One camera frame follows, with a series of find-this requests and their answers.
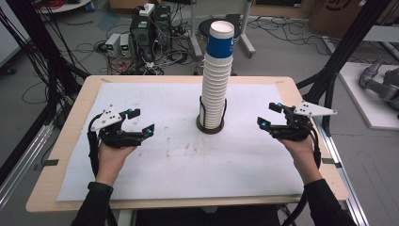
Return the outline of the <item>black wire cup holder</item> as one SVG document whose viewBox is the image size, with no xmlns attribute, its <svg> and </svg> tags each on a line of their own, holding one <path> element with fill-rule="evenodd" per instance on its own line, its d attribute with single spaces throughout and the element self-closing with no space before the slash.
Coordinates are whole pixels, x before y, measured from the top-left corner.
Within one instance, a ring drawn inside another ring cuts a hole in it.
<svg viewBox="0 0 399 226">
<path fill-rule="evenodd" d="M 202 97 L 199 97 L 199 114 L 196 118 L 196 125 L 197 128 L 204 134 L 207 135 L 214 135 L 219 133 L 225 125 L 225 115 L 227 111 L 227 101 L 224 101 L 224 106 L 222 108 L 222 114 L 220 116 L 220 120 L 218 121 L 218 125 L 210 125 L 207 123 L 206 117 L 210 115 L 210 113 L 207 111 L 206 106 L 204 105 L 202 101 Z"/>
</svg>

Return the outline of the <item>person's left hand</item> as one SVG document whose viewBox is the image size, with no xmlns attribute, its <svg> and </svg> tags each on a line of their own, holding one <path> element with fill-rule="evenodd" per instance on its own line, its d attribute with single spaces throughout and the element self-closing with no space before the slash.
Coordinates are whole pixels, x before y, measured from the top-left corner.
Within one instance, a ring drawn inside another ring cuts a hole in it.
<svg viewBox="0 0 399 226">
<path fill-rule="evenodd" d="M 101 143 L 99 146 L 99 169 L 95 177 L 97 183 L 113 186 L 126 158 L 136 147 L 111 148 Z"/>
</svg>

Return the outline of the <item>aluminium rail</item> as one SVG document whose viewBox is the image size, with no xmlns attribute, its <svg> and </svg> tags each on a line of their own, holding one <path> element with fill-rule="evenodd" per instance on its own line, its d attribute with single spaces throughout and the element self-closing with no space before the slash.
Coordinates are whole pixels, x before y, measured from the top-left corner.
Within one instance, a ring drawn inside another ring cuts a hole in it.
<svg viewBox="0 0 399 226">
<path fill-rule="evenodd" d="M 28 146 L 24 148 L 22 157 L 17 161 L 16 166 L 11 170 L 5 182 L 0 185 L 0 211 L 7 205 L 8 200 L 33 165 L 53 130 L 54 125 L 52 123 L 43 125 L 33 136 Z"/>
<path fill-rule="evenodd" d="M 312 117 L 313 124 L 320 138 L 321 157 L 333 158 L 335 162 L 340 162 L 343 167 L 336 169 L 334 165 L 323 164 L 322 162 L 320 171 L 327 180 L 336 198 L 342 202 L 343 208 L 349 212 L 356 224 L 358 226 L 370 226 L 356 191 L 350 182 L 333 138 L 327 134 L 326 129 L 322 125 L 324 117 L 325 116 Z"/>
</svg>

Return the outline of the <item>grey metal stand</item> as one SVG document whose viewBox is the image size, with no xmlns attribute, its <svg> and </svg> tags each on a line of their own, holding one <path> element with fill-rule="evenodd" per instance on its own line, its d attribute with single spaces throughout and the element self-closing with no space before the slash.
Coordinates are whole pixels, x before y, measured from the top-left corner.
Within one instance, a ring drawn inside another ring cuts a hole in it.
<svg viewBox="0 0 399 226">
<path fill-rule="evenodd" d="M 249 13 L 250 9 L 252 6 L 253 0 L 245 0 L 245 6 L 243 9 L 243 18 L 242 18 L 242 23 L 241 23 L 241 33 L 239 35 L 239 40 L 244 44 L 244 47 L 246 48 L 248 52 L 248 57 L 252 57 L 255 53 L 256 50 L 253 47 L 252 43 L 247 37 L 246 31 L 247 31 L 247 22 L 249 18 Z M 190 17 L 190 25 L 191 29 L 188 31 L 189 39 L 190 39 L 190 44 L 191 47 L 194 51 L 195 55 L 195 60 L 199 61 L 203 57 L 203 53 L 200 49 L 200 45 L 198 43 L 197 39 L 197 28 L 198 26 L 196 25 L 196 6 L 197 6 L 197 0 L 190 0 L 191 3 L 191 17 Z"/>
</svg>

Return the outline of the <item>black tape piece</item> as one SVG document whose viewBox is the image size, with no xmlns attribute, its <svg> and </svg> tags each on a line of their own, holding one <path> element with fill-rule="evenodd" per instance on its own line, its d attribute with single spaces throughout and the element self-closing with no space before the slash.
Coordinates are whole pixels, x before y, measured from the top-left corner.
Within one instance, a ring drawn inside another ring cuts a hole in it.
<svg viewBox="0 0 399 226">
<path fill-rule="evenodd" d="M 335 162 L 333 158 L 321 158 L 323 164 L 334 165 L 336 169 L 342 168 L 342 164 L 340 162 Z"/>
<path fill-rule="evenodd" d="M 44 160 L 43 162 L 37 164 L 34 167 L 34 170 L 42 171 L 45 167 L 56 166 L 57 164 L 58 164 L 58 159 Z"/>
</svg>

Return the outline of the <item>round white table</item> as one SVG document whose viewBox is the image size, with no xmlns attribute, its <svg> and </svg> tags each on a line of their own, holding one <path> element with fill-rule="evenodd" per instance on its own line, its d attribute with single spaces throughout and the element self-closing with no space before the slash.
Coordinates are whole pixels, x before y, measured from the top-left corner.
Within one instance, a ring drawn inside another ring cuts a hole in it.
<svg viewBox="0 0 399 226">
<path fill-rule="evenodd" d="M 84 7 L 86 4 L 91 3 L 92 0 L 79 0 L 78 3 L 68 4 L 67 1 L 64 1 L 63 4 L 60 4 L 60 0 L 56 0 L 57 4 L 54 6 L 46 6 L 45 2 L 42 1 L 40 3 L 39 10 L 42 13 L 59 13 L 59 12 L 66 12 L 74 9 L 78 9 Z"/>
</svg>

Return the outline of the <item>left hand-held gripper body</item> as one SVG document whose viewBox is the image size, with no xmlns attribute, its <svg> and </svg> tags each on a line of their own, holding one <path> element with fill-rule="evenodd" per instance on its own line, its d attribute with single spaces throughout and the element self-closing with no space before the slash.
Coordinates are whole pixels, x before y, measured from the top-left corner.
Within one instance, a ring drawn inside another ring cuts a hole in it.
<svg viewBox="0 0 399 226">
<path fill-rule="evenodd" d="M 111 148 L 140 146 L 145 139 L 141 132 L 126 132 L 121 125 L 127 119 L 126 110 L 119 112 L 110 105 L 103 113 L 95 116 L 89 123 L 89 147 L 101 140 Z"/>
</svg>

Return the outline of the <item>white power adapter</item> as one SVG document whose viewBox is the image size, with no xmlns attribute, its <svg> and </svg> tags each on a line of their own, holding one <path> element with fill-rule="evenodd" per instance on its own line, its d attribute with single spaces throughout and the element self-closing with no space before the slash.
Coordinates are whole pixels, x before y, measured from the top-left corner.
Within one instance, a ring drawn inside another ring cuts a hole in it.
<svg viewBox="0 0 399 226">
<path fill-rule="evenodd" d="M 140 16 L 150 17 L 153 10 L 155 8 L 155 4 L 147 3 L 144 5 L 143 9 L 139 11 Z"/>
</svg>

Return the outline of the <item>black round stool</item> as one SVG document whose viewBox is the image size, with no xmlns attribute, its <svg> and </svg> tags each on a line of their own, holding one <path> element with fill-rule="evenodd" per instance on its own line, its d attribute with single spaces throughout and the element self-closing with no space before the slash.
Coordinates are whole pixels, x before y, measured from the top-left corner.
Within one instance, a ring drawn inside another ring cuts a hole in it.
<svg viewBox="0 0 399 226">
<path fill-rule="evenodd" d="M 213 22 L 216 21 L 226 21 L 234 26 L 234 36 L 233 40 L 238 41 L 241 35 L 240 14 L 227 14 L 224 18 L 211 18 L 207 19 L 199 24 L 199 37 L 202 40 L 207 40 L 210 35 L 210 27 Z"/>
</svg>

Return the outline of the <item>white floor board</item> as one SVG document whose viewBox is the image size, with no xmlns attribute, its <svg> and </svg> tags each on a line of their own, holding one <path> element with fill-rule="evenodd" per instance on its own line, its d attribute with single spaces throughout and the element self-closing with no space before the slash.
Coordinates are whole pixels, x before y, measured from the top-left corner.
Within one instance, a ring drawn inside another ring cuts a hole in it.
<svg viewBox="0 0 399 226">
<path fill-rule="evenodd" d="M 359 85 L 360 75 L 367 67 L 367 63 L 346 63 L 340 71 L 343 85 L 369 128 L 399 131 L 399 112 L 390 108 L 375 92 Z"/>
</svg>

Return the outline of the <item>stack of white paper cups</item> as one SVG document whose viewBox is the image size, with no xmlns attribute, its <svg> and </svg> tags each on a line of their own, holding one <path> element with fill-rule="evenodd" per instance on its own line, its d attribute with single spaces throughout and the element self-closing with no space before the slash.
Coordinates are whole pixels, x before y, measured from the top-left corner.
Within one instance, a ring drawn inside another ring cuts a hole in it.
<svg viewBox="0 0 399 226">
<path fill-rule="evenodd" d="M 206 129 L 216 129 L 222 123 L 231 64 L 232 56 L 204 56 L 200 119 L 201 125 Z"/>
</svg>

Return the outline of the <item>cardboard box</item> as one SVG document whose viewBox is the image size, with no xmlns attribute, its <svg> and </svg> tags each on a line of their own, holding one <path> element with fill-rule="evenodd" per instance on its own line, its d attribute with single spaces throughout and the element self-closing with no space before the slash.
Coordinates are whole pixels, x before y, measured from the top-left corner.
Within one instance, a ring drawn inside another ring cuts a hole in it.
<svg viewBox="0 0 399 226">
<path fill-rule="evenodd" d="M 369 0 L 315 0 L 309 19 L 312 34 L 342 38 Z"/>
</svg>

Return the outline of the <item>person's dark clothing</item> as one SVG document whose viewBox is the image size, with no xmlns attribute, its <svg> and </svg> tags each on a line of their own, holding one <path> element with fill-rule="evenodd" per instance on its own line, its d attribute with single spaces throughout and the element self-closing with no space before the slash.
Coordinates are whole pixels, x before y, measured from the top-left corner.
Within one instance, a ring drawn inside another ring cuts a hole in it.
<svg viewBox="0 0 399 226">
<path fill-rule="evenodd" d="M 136 226 L 280 226 L 275 205 L 221 206 L 214 213 L 201 208 L 140 210 Z"/>
</svg>

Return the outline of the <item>white foam mat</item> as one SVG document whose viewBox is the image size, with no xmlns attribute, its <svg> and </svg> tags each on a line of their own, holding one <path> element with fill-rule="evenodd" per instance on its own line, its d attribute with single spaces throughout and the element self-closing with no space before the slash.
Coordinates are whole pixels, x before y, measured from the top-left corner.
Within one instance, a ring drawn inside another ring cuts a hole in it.
<svg viewBox="0 0 399 226">
<path fill-rule="evenodd" d="M 257 124 L 264 118 L 283 124 L 269 110 L 280 100 L 274 85 L 230 84 L 223 129 L 202 133 L 200 84 L 105 83 L 89 114 L 113 105 L 118 111 L 138 108 L 125 131 L 152 125 L 154 134 L 126 160 L 115 184 L 115 200 L 182 200 L 202 198 L 296 196 L 302 181 L 285 148 Z"/>
</svg>

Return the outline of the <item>grey bench power supply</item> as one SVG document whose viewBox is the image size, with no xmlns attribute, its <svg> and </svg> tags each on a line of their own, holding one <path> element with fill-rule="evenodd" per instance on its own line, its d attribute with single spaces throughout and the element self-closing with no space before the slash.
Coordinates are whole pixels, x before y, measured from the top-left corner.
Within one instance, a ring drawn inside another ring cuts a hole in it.
<svg viewBox="0 0 399 226">
<path fill-rule="evenodd" d="M 120 35 L 120 51 L 123 57 L 131 57 L 131 42 L 128 34 Z"/>
<path fill-rule="evenodd" d="M 120 34 L 112 34 L 105 42 L 105 47 L 110 57 L 118 57 L 120 55 Z"/>
</svg>

